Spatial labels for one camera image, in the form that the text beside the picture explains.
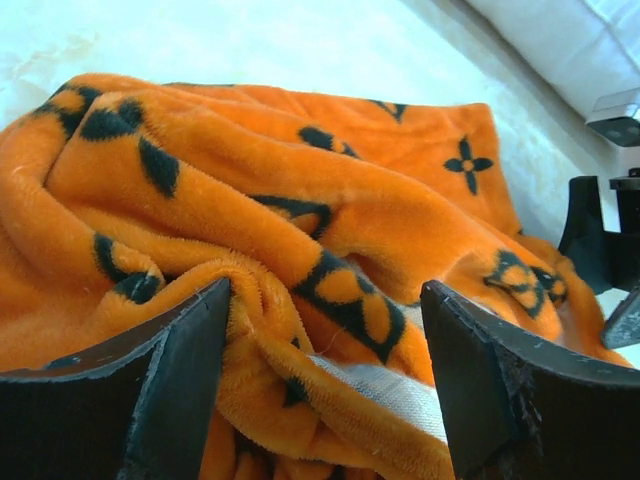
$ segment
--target black bracket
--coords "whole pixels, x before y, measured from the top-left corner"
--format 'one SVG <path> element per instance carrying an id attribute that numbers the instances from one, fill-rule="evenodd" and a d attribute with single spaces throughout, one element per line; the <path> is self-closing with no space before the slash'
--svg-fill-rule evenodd
<path id="1" fill-rule="evenodd" d="M 630 292 L 602 334 L 607 348 L 640 342 L 640 169 L 610 181 L 616 190 L 620 232 L 604 228 L 597 177 L 569 182 L 569 211 L 559 251 L 596 294 L 610 288 Z"/>
<path id="2" fill-rule="evenodd" d="M 195 480 L 230 284 L 43 370 L 0 374 L 0 477 Z"/>
<path id="3" fill-rule="evenodd" d="M 421 303 L 456 478 L 638 476 L 639 371 L 548 342 L 436 281 Z"/>

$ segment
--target black flower pattern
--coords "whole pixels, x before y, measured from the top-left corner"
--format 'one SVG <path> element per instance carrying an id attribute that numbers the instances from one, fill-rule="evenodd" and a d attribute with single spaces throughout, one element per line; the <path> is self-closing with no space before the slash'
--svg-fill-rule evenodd
<path id="1" fill-rule="evenodd" d="M 474 158 L 471 152 L 471 144 L 467 137 L 460 140 L 458 144 L 460 158 L 452 158 L 444 163 L 444 167 L 450 172 L 464 173 L 469 191 L 473 195 L 478 194 L 478 180 L 476 174 L 491 168 L 493 161 L 485 157 Z"/>

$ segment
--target orange blanket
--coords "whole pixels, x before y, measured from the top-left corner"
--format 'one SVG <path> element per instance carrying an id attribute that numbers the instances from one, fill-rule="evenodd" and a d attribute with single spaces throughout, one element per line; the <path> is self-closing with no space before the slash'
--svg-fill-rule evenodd
<path id="1" fill-rule="evenodd" d="M 522 234 L 498 150 L 481 104 L 74 78 L 0 134 L 0 368 L 226 276 L 203 479 L 450 479 L 425 281 L 626 364 L 570 262 Z"/>

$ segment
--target white fabric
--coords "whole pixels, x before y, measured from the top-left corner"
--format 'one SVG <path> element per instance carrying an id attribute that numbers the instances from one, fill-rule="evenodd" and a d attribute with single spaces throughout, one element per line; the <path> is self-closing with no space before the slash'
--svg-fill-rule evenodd
<path id="1" fill-rule="evenodd" d="M 325 357 L 311 360 L 363 397 L 374 401 L 416 428 L 447 442 L 435 388 L 376 365 L 337 365 Z"/>
<path id="2" fill-rule="evenodd" d="M 640 88 L 640 1 L 467 0 L 586 117 L 604 95 Z"/>

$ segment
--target white pillow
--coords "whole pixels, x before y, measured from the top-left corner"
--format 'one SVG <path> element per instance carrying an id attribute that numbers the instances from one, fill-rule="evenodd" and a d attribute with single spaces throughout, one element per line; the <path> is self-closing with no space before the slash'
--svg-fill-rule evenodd
<path id="1" fill-rule="evenodd" d="M 583 117 L 640 88 L 639 0 L 467 0 Z"/>

